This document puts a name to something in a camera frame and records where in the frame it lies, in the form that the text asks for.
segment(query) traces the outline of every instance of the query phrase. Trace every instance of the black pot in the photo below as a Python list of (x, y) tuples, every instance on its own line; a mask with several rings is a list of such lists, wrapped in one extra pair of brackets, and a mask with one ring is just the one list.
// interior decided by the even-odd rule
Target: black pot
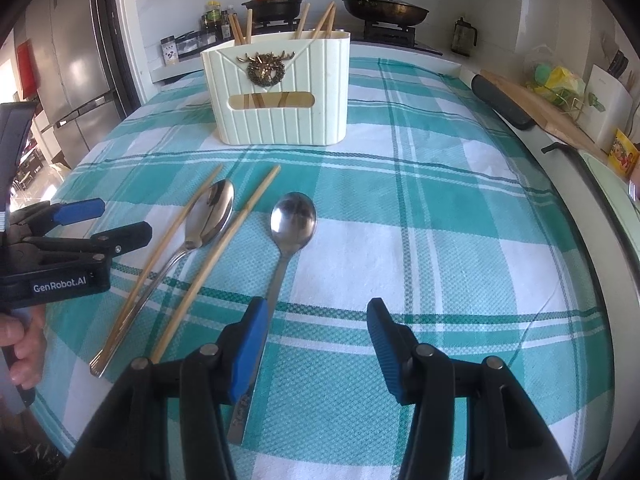
[(243, 5), (254, 10), (254, 23), (292, 22), (300, 14), (303, 0), (251, 0)]

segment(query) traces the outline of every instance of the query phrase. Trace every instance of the human hand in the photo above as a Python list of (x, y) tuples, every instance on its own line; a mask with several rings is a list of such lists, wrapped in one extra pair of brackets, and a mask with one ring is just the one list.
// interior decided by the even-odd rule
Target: human hand
[(25, 390), (33, 388), (42, 378), (47, 340), (44, 337), (44, 305), (30, 308), (31, 322), (27, 329), (19, 319), (0, 314), (0, 346), (14, 345), (18, 359), (9, 370), (13, 384)]

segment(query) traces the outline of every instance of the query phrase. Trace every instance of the frying pan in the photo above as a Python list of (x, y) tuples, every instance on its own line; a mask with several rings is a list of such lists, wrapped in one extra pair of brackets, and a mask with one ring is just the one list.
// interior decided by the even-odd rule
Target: frying pan
[(422, 23), (429, 12), (401, 0), (342, 0), (351, 16), (366, 22), (393, 23), (413, 27)]

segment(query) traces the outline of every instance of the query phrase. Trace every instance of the wooden chopstick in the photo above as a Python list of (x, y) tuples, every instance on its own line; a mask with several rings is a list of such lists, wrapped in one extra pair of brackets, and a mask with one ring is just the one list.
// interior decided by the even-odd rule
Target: wooden chopstick
[(251, 32), (254, 26), (254, 10), (249, 9), (246, 15), (246, 36), (244, 38), (244, 44), (251, 45)]
[(335, 2), (331, 2), (329, 6), (326, 8), (326, 11), (322, 15), (322, 18), (320, 18), (320, 21), (316, 25), (316, 30), (314, 30), (314, 34), (311, 37), (312, 40), (317, 40), (320, 37), (320, 33), (322, 32), (322, 27), (324, 26), (324, 22), (326, 21), (327, 17), (329, 16), (329, 13), (331, 13), (331, 10), (334, 7), (335, 7)]
[(300, 22), (298, 23), (298, 30), (296, 30), (296, 35), (293, 37), (294, 40), (299, 40), (302, 37), (302, 32), (305, 30), (306, 16), (309, 13), (309, 8), (311, 4), (306, 2), (304, 7), (302, 8), (302, 16), (300, 16)]
[(244, 45), (242, 29), (240, 28), (240, 23), (238, 23), (238, 17), (235, 14), (229, 16), (229, 23), (231, 24), (231, 31), (234, 35), (234, 40), (236, 40), (236, 46)]
[(222, 164), (220, 164), (215, 170), (213, 170), (213, 172), (202, 183), (202, 185), (198, 188), (196, 193), (194, 193), (191, 199), (182, 208), (180, 213), (178, 213), (178, 216), (175, 218), (174, 222), (171, 224), (171, 227), (167, 229), (166, 233), (164, 234), (164, 237), (162, 238), (162, 240), (160, 240), (160, 243), (158, 244), (154, 252), (149, 257), (149, 260), (146, 262), (145, 268), (142, 270), (142, 272), (140, 272), (140, 275), (136, 280), (136, 285), (133, 287), (133, 289), (131, 289), (131, 292), (127, 296), (127, 301), (125, 301), (124, 305), (120, 309), (120, 313), (118, 314), (118, 317), (116, 318), (116, 321), (113, 324), (111, 332), (107, 337), (107, 341), (105, 341), (104, 345), (102, 346), (102, 351), (99, 352), (98, 355), (96, 355), (91, 360), (90, 369), (93, 375), (99, 377), (104, 373), (104, 369), (106, 367), (103, 367), (104, 361), (101, 359), (101, 356), (108, 355), (111, 347), (115, 343), (116, 338), (118, 337), (118, 334), (122, 327), (122, 323), (127, 318), (133, 305), (135, 304), (138, 294), (140, 293), (140, 290), (145, 284), (146, 277), (149, 275), (149, 273), (151, 272), (151, 269), (153, 269), (154, 265), (160, 259), (162, 252), (167, 248), (167, 246), (169, 245), (169, 242), (174, 237), (175, 233), (178, 231), (178, 228), (180, 227), (180, 225), (182, 225), (185, 218), (187, 218), (187, 215), (193, 208), (193, 205), (200, 198), (200, 196), (204, 192), (206, 192), (207, 189), (209, 189), (209, 187), (213, 183), (213, 180), (218, 176), (218, 173), (220, 173), (221, 170), (222, 170)]
[(335, 5), (331, 9), (331, 13), (329, 14), (329, 22), (327, 23), (327, 26), (326, 26), (326, 37), (327, 38), (331, 37), (331, 33), (334, 30), (334, 21), (335, 21)]
[(238, 229), (244, 223), (244, 220), (246, 220), (249, 213), (255, 207), (258, 200), (260, 200), (260, 197), (264, 194), (264, 192), (269, 187), (271, 182), (273, 182), (273, 179), (276, 177), (279, 171), (280, 171), (280, 166), (274, 166), (272, 168), (272, 170), (265, 177), (265, 179), (262, 181), (260, 186), (258, 186), (258, 188), (254, 191), (254, 194), (251, 195), (251, 198), (246, 202), (246, 204), (244, 204), (244, 207), (236, 215), (233, 222), (231, 222), (231, 225), (229, 226), (229, 228), (220, 237), (220, 240), (218, 240), (218, 243), (215, 246), (213, 246), (213, 248), (209, 251), (209, 254), (207, 254), (207, 257), (205, 258), (204, 263), (200, 268), (200, 272), (198, 272), (198, 275), (193, 280), (193, 283), (191, 283), (189, 290), (182, 298), (182, 301), (180, 302), (180, 305), (178, 306), (178, 308), (175, 309), (174, 314), (171, 316), (171, 319), (169, 320), (169, 324), (164, 329), (162, 336), (156, 343), (156, 347), (154, 348), (151, 354), (151, 362), (155, 364), (160, 362), (162, 355), (164, 354), (167, 347), (169, 346), (169, 343), (171, 342), (171, 339), (174, 337), (175, 332), (178, 330), (178, 327), (180, 326), (180, 323), (184, 319), (184, 316), (187, 313), (187, 310), (191, 306), (191, 303), (193, 303), (193, 300), (195, 300), (196, 296), (198, 295), (198, 292), (202, 288), (204, 281), (210, 275), (211, 271), (213, 270), (213, 267), (216, 265), (216, 263), (220, 259), (220, 256), (222, 256), (223, 251), (229, 245), (231, 238), (233, 238), (234, 235), (238, 232)]
[(278, 101), (278, 108), (284, 108), (287, 104), (287, 99), (289, 98), (289, 92), (282, 92), (280, 96), (280, 100)]

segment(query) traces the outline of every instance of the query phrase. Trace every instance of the wooden cutting board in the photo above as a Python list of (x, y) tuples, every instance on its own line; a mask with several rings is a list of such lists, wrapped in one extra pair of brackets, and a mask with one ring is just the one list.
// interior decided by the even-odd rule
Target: wooden cutting board
[(517, 85), (500, 75), (481, 70), (480, 75), (507, 94), (522, 108), (536, 124), (556, 139), (579, 150), (590, 153), (602, 163), (607, 163), (607, 153), (603, 152), (566, 114), (528, 88)]

